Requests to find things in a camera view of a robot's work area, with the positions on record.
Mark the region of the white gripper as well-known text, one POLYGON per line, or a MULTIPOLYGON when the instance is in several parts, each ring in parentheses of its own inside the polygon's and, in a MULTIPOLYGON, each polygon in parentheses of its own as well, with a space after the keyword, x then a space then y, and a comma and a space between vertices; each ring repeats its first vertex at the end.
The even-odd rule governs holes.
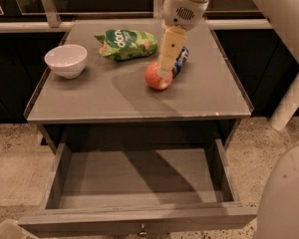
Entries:
POLYGON ((157 74, 160 77, 167 78, 171 74, 175 60, 187 40, 186 31, 199 23, 207 5, 208 0, 164 0, 162 25, 168 28, 162 35, 159 47, 157 74))

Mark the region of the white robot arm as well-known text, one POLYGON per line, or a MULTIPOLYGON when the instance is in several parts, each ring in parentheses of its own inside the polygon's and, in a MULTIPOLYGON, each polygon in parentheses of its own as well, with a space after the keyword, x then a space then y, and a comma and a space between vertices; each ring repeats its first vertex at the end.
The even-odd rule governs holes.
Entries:
MULTIPOLYGON (((295 61, 295 72, 273 84, 281 96, 270 124, 281 129, 299 108, 299 0, 252 0, 295 61)), ((167 78, 209 0, 164 0, 157 73, 167 78)), ((276 161, 264 187, 253 239, 299 239, 299 141, 276 161)))

